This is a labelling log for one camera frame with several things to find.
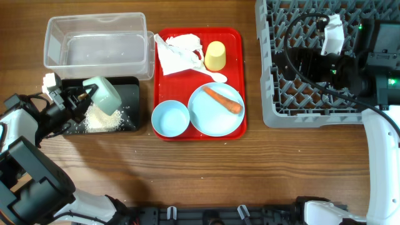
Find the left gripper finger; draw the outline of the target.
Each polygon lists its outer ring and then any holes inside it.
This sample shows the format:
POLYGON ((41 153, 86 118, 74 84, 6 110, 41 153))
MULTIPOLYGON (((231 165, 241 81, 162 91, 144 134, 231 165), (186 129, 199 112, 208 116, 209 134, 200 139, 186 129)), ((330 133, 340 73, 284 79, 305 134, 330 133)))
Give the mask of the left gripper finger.
POLYGON ((88 97, 92 98, 97 90, 97 86, 67 87, 65 89, 68 96, 73 96, 77 100, 78 96, 82 93, 87 93, 88 97))
POLYGON ((78 103, 77 107, 74 109, 74 121, 76 123, 80 123, 82 120, 85 119, 85 113, 91 103, 92 100, 90 97, 86 97, 78 103))

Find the brown mushroom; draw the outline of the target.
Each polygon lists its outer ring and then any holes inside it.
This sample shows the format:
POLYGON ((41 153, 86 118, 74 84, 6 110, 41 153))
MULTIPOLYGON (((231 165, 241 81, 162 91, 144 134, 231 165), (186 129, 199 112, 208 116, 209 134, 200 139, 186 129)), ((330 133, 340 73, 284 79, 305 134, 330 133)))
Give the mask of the brown mushroom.
POLYGON ((85 99, 87 98, 87 96, 88 96, 87 93, 82 93, 82 94, 80 94, 80 95, 77 97, 77 99, 78 99, 79 101, 83 101, 83 100, 85 100, 85 99))

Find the white rice pile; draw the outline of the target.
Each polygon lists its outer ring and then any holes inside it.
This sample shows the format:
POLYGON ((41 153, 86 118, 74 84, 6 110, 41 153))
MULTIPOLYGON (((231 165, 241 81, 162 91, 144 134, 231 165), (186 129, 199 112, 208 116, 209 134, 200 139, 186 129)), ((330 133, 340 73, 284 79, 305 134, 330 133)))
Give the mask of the white rice pile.
POLYGON ((110 116, 91 104, 85 113, 84 125, 88 133, 104 133, 116 131, 122 124, 122 114, 115 110, 110 116))

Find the green bowl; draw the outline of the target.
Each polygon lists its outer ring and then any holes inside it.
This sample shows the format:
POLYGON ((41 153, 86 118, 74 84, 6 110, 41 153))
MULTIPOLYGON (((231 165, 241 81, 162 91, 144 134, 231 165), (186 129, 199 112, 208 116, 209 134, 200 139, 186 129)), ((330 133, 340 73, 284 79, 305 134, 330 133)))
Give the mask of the green bowl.
POLYGON ((108 116, 112 115, 122 104, 120 95, 105 77, 92 77, 82 82, 84 87, 92 84, 95 84, 97 89, 91 96, 91 100, 102 112, 108 116))

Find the orange carrot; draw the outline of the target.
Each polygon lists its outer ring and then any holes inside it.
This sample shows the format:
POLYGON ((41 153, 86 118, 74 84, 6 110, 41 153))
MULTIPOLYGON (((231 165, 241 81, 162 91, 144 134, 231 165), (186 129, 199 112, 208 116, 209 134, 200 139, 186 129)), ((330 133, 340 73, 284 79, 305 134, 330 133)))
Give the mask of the orange carrot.
POLYGON ((202 90, 233 114, 239 114, 243 110, 243 107, 238 102, 218 94, 208 86, 204 86, 202 90))

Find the small light blue bowl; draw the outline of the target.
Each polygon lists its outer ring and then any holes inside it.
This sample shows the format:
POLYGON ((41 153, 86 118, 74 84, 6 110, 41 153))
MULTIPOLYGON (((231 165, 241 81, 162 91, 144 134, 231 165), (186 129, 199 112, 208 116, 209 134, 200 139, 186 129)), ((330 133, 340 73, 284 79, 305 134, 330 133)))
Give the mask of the small light blue bowl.
POLYGON ((163 137, 174 138, 181 135, 189 126, 190 115, 187 107, 176 100, 158 104, 151 115, 154 130, 163 137))

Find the white plastic spoon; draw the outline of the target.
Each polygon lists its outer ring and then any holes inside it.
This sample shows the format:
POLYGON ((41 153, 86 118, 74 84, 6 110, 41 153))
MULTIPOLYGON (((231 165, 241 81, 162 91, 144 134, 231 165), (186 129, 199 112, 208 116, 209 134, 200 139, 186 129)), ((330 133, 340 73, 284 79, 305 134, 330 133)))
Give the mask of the white plastic spoon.
POLYGON ((225 83, 228 81, 228 79, 225 75, 218 73, 218 72, 211 72, 211 71, 207 71, 205 69, 194 69, 194 70, 210 76, 214 80, 214 82, 217 82, 217 83, 225 83))

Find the yellow plastic cup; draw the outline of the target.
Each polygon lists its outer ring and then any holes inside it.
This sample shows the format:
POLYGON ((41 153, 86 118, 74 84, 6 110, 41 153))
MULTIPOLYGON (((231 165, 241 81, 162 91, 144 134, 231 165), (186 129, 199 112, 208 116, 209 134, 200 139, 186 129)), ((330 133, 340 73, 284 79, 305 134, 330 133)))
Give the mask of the yellow plastic cup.
POLYGON ((220 71, 226 65, 226 48, 220 41, 211 42, 206 50, 204 64, 210 71, 220 71))

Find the white napkin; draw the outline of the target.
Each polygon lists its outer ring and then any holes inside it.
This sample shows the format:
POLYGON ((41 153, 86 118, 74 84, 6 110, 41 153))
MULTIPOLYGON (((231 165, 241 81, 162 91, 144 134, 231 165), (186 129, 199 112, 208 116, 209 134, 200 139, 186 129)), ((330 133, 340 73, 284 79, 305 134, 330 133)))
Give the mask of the white napkin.
POLYGON ((194 34, 183 34, 164 40, 154 35, 163 74, 170 75, 188 69, 205 69, 201 40, 194 34))

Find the light blue plate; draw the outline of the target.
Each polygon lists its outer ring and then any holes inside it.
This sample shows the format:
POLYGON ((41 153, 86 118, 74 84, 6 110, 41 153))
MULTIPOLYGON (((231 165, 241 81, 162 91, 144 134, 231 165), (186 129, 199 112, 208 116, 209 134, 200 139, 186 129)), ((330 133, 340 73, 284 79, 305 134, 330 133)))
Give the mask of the light blue plate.
POLYGON ((198 87, 189 98, 187 108, 192 125, 204 135, 222 137, 232 134, 244 121, 244 100, 240 93, 228 84, 210 82, 198 87), (239 114, 229 112, 218 103, 203 87, 210 88, 225 98, 239 103, 243 109, 239 114))

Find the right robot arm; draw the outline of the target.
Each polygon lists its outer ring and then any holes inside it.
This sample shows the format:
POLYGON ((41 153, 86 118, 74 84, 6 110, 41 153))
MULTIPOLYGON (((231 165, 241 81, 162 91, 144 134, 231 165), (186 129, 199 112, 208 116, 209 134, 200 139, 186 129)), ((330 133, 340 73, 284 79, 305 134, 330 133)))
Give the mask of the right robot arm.
POLYGON ((359 218, 322 199, 302 200, 304 224, 399 223, 399 23, 362 19, 353 55, 341 53, 336 39, 342 26, 332 16, 317 15, 324 32, 321 50, 285 47, 273 56, 288 80, 301 78, 323 94, 359 106, 369 150, 370 197, 366 217, 359 218))

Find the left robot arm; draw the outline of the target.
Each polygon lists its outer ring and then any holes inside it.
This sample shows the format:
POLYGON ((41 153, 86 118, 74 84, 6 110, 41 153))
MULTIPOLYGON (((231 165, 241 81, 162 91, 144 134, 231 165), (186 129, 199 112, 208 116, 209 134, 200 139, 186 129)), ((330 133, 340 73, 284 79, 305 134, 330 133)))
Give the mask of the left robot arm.
POLYGON ((56 88, 39 111, 39 93, 14 94, 1 114, 1 220, 5 224, 136 224, 136 213, 111 196, 76 189, 71 178, 40 150, 43 139, 82 121, 100 91, 96 84, 56 88))

